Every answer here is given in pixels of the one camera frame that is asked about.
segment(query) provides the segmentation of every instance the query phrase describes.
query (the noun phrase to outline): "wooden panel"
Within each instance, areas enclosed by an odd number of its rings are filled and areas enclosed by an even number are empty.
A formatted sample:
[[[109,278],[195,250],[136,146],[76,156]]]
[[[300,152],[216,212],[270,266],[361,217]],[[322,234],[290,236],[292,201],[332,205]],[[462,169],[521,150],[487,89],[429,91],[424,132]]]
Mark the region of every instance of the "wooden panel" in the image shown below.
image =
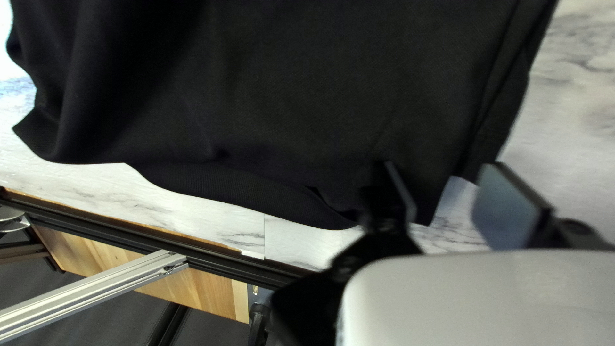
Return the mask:
[[[34,229],[62,269],[83,276],[143,256],[46,227]],[[135,291],[248,323],[247,285],[222,276],[188,268]]]

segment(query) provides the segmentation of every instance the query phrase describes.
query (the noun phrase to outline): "black fabric bag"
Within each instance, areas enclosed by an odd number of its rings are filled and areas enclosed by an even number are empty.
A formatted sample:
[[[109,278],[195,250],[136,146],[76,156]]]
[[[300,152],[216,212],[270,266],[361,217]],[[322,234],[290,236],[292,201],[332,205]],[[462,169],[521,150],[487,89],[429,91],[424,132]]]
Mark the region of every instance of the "black fabric bag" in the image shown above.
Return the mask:
[[[428,224],[505,141],[553,0],[12,0],[38,92],[14,131],[58,163],[306,225],[355,225],[374,161]]]

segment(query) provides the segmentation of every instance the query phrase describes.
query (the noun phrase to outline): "marble-pattern surface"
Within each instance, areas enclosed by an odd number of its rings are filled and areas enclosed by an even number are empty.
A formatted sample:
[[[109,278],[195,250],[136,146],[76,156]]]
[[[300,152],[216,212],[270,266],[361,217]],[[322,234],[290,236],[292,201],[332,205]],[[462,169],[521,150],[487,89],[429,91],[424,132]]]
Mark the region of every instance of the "marble-pattern surface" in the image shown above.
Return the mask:
[[[10,9],[0,1],[0,36]],[[249,209],[156,187],[125,164],[65,165],[33,155],[10,127],[27,114],[34,87],[0,54],[0,185],[79,209],[146,223],[320,270],[359,228],[306,227]],[[560,216],[615,241],[615,3],[561,0],[532,69],[530,88],[501,153]],[[427,253],[485,251],[469,220],[476,187],[450,180],[430,227],[411,234]]]
[[[560,1],[500,157],[615,243],[614,1]]]

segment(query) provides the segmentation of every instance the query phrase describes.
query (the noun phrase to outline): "black metal rail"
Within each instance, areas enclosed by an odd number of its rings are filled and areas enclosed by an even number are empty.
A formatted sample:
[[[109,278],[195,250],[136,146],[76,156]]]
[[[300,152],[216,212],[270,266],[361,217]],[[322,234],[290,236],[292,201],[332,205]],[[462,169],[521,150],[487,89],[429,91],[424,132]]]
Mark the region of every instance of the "black metal rail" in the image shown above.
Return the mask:
[[[244,255],[216,252],[211,249],[182,243],[181,241],[166,239],[162,236],[150,235],[125,227],[47,210],[46,208],[33,206],[21,201],[0,199],[0,205],[25,211],[30,221],[35,225],[81,236],[141,254],[149,254],[160,249],[176,252],[188,258],[188,265],[191,268],[267,289],[276,290],[284,287],[301,278],[306,273],[301,268],[297,268],[297,271],[294,272],[280,268],[285,267],[286,265],[284,264],[278,266],[270,261],[251,259]]]

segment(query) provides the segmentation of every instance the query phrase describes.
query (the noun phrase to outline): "dark floor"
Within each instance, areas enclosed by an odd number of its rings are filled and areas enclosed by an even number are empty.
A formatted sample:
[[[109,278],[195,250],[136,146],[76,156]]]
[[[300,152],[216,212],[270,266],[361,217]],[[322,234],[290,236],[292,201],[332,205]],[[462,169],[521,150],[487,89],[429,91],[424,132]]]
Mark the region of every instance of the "dark floor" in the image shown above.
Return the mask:
[[[17,233],[0,244],[20,241]],[[75,282],[79,275],[53,272],[44,259],[0,265],[0,309]],[[169,302],[128,292],[54,322],[3,346],[153,346],[152,334]],[[245,346],[246,324],[190,309],[173,346]]]

